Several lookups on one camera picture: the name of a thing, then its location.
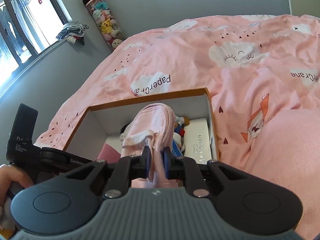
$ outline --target silver screw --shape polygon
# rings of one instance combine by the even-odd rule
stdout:
[[[196,197],[207,197],[209,196],[209,191],[207,191],[206,189],[196,189],[193,192],[193,195],[195,195]]]
[[[121,192],[116,189],[111,189],[111,190],[108,190],[104,195],[108,198],[117,198],[121,195]]]

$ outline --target window frame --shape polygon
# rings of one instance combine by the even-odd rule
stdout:
[[[65,14],[63,13],[60,5],[58,4],[57,0],[50,0],[50,2],[52,4],[54,10],[56,11],[59,19],[61,20],[62,24],[68,23],[68,20],[67,20]],[[20,57],[18,56],[12,43],[10,42],[9,37],[6,34],[6,31],[5,31],[2,23],[0,22],[0,34],[2,35],[4,42],[8,46],[8,49],[11,52],[12,56],[14,57],[14,59],[17,61],[18,65],[19,65],[17,67],[17,69],[14,70],[11,73],[11,75],[2,84],[0,84],[0,95],[2,94],[2,92],[4,90],[7,89],[7,87],[11,84],[11,82],[14,81],[14,79],[17,76],[19,76],[19,74],[21,72],[23,72],[33,61],[35,61],[38,57],[41,57],[42,54],[46,53],[49,49],[51,49],[51,47],[55,46],[58,42],[60,42],[60,41],[56,41],[54,44],[47,47],[41,53],[38,53],[36,51],[36,49],[33,47],[33,45],[31,44],[31,42],[29,41],[29,39],[27,38],[27,36],[25,35],[25,33],[23,32],[23,29],[21,28],[20,23],[18,21],[18,18],[15,15],[15,12],[14,12],[14,9],[13,9],[13,6],[12,6],[10,0],[4,0],[4,3],[9,11],[11,18],[12,18],[13,24],[17,28],[17,31],[18,31],[19,35],[21,36],[23,42],[25,43],[25,46],[29,50],[31,57],[28,58],[24,63],[22,63]]]

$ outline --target bed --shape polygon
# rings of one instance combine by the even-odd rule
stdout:
[[[320,19],[308,15],[212,16],[134,35],[61,106],[36,145],[64,149],[89,106],[207,87],[221,161],[297,194],[304,206],[297,232],[313,239],[320,231],[319,42]]]

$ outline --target pink bedding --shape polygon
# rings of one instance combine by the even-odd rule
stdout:
[[[295,192],[297,232],[320,232],[320,19],[213,16],[128,38],[59,109],[40,146],[63,149],[88,106],[207,87],[221,161]]]

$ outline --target human hand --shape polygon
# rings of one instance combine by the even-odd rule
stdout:
[[[0,166],[0,207],[4,205],[7,191],[12,181],[18,182],[24,188],[34,185],[32,179],[23,169],[15,165]]]

